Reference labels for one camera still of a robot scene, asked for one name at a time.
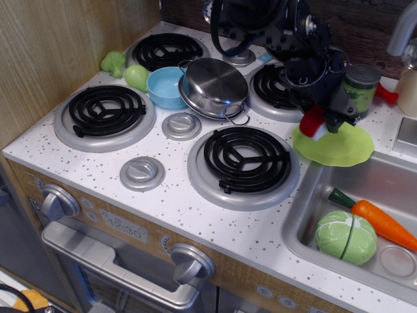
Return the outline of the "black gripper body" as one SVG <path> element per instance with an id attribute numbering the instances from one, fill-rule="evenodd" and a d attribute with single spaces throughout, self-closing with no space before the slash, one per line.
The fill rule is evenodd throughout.
<path id="1" fill-rule="evenodd" d="M 329 55 L 324 59 L 290 58 L 288 85 L 291 103 L 304 113 L 314 105 L 338 115 L 348 107 L 354 107 L 343 86 L 348 66 L 349 58 L 346 55 Z"/>

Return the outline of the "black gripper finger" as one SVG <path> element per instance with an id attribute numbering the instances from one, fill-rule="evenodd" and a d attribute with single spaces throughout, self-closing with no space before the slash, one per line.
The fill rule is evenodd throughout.
<path id="1" fill-rule="evenodd" d="M 324 113 L 324 121 L 329 132 L 338 133 L 338 130 L 342 125 L 342 120 L 336 112 L 327 110 Z"/>
<path id="2" fill-rule="evenodd" d="M 352 126 L 356 126 L 360 121 L 360 116 L 356 107 L 348 107 L 345 112 L 339 114 L 342 121 Z"/>

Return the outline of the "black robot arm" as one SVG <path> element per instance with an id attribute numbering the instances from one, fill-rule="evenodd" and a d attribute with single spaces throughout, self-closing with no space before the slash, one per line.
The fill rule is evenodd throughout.
<path id="1" fill-rule="evenodd" d="M 285 69 L 289 98 L 302 113 L 323 109 L 327 130 L 360 120 L 343 85 L 349 56 L 331 43 L 331 26 L 311 13 L 306 1 L 213 1 L 213 45 L 235 56 L 252 44 L 262 46 Z"/>

